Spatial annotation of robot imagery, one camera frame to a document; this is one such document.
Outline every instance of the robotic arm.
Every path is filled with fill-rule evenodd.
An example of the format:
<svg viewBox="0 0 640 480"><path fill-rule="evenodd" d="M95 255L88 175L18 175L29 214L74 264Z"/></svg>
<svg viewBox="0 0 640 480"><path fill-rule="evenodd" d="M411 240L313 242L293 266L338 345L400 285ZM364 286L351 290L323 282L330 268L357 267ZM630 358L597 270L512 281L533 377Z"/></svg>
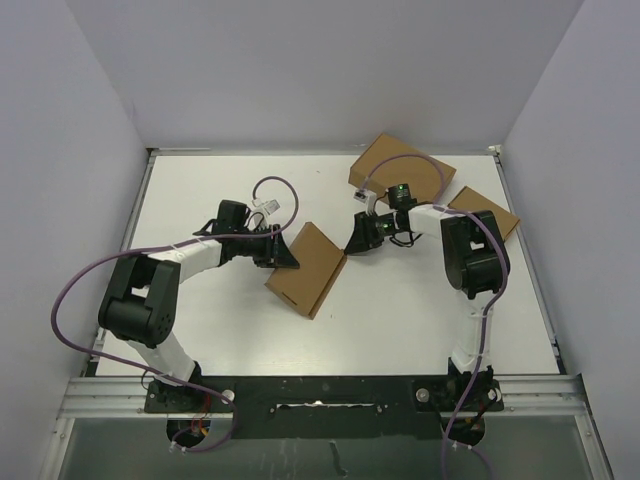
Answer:
<svg viewBox="0 0 640 480"><path fill-rule="evenodd" d="M299 268L281 233L264 237L265 233L280 228L269 226L269 211L273 208L259 206L252 212L243 203L223 200L218 217L195 232L194 235L202 237L197 243L119 259L98 314L100 326L131 345L149 366L180 380L200 383L198 364L172 333L178 287L194 275L220 267L236 256L252 257L261 268ZM249 230L247 223L252 216L256 228ZM239 237L207 239L225 234ZM162 376L156 380L182 388Z"/></svg>
<svg viewBox="0 0 640 480"><path fill-rule="evenodd" d="M358 191L356 198L367 204L367 211L355 215L355 228L346 254L362 253L382 245L385 238L408 232L410 235L426 234L442 241L447 279L453 288L465 297L466 315L459 323L458 338L451 361L459 374L471 372L478 357L482 311L502 286L502 269L497 253L485 233L468 217L450 214L434 205L417 205L411 198L407 184L389 188L389 207L394 211L377 215L373 210L375 193ZM474 215L487 227L502 249L509 266L500 231L490 211ZM480 371L491 369L489 339L491 316L487 317L487 334Z"/></svg>

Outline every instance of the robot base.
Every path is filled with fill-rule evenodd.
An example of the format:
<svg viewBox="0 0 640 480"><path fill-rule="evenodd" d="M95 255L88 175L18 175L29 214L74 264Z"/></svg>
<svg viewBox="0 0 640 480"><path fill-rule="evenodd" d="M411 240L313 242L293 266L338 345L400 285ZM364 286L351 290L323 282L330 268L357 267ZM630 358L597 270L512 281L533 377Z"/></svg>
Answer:
<svg viewBox="0 0 640 480"><path fill-rule="evenodd" d="M483 373L463 411L477 412L487 405L490 411L504 409L501 398L489 401L490 390L499 385L491 371ZM455 372L436 376L204 376L198 383L218 392L232 392L239 412L234 439L389 435L439 439L443 425L440 412L454 409L467 382L468 378ZM149 386L145 412L197 415L203 411L205 396L191 392L187 394L182 387L154 380ZM230 412L220 399L212 399L209 413Z"/></svg>

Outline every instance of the white table surface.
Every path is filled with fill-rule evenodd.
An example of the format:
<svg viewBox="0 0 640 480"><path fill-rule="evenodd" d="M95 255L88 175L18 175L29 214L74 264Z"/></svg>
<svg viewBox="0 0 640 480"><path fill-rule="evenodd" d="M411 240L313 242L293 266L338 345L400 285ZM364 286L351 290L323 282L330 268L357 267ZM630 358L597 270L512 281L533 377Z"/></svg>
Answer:
<svg viewBox="0 0 640 480"><path fill-rule="evenodd" d="M508 208L489 156L438 156L458 169L448 202L465 185ZM266 175L287 178L300 196L300 212L284 233L287 244L313 221L344 248L353 230L347 183L353 155L161 156L151 174L133 240L134 247L188 238L231 199L250 203ZM291 194L276 182L259 196L277 198L272 222L285 223ZM386 211L379 204L379 210ZM557 364L517 235L507 242L509 285L496 304L491 354L498 374L554 374ZM174 333L207 375L442 374L454 344L463 299L447 282L442 246L423 237L411 248L389 242L366 256L350 257L315 320L306 319L264 286L271 273L250 258L181 285ZM107 335L104 351L141 361L127 344ZM101 359L98 375L140 375Z"/></svg>

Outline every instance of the brown cardboard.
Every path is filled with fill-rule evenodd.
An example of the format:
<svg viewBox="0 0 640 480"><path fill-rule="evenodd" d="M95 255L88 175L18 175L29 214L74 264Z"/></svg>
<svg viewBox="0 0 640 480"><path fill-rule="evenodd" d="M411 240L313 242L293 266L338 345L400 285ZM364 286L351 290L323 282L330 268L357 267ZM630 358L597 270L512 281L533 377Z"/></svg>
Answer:
<svg viewBox="0 0 640 480"><path fill-rule="evenodd" d="M403 153L425 155L397 138L385 133L381 134L351 166L349 183L360 188L373 167L382 160ZM434 161L442 168L446 188L451 183L456 169L438 160L434 159ZM381 197L387 188L401 183L409 184L411 196L416 198L418 202L433 202L440 189L440 176L434 166L422 158L398 158L380 167L369 180L367 189L373 190L378 197Z"/></svg>
<svg viewBox="0 0 640 480"><path fill-rule="evenodd" d="M290 250L300 268L277 268L265 285L296 312L313 320L347 257L311 222L304 224Z"/></svg>
<svg viewBox="0 0 640 480"><path fill-rule="evenodd" d="M479 212L481 210L491 210L496 217L498 228L502 240L506 240L520 223L520 219L511 212L496 205L487 197L480 195L471 187L464 187L456 197L449 203L451 208L456 210L466 210L469 212Z"/></svg>

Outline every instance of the white wall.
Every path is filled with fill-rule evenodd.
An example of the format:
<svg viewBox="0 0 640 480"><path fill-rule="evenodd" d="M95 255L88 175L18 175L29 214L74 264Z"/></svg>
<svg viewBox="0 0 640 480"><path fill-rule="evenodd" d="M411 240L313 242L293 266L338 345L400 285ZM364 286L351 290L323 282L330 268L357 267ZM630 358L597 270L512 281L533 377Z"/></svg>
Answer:
<svg viewBox="0 0 640 480"><path fill-rule="evenodd" d="M505 145L560 346L620 480L640 440L640 3L585 0Z"/></svg>
<svg viewBox="0 0 640 480"><path fill-rule="evenodd" d="M151 147L499 143L582 0L67 0Z"/></svg>
<svg viewBox="0 0 640 480"><path fill-rule="evenodd" d="M0 476L23 480L82 364L51 333L51 303L118 248L146 152L63 0L2 2L0 65ZM106 275L63 306L85 344Z"/></svg>

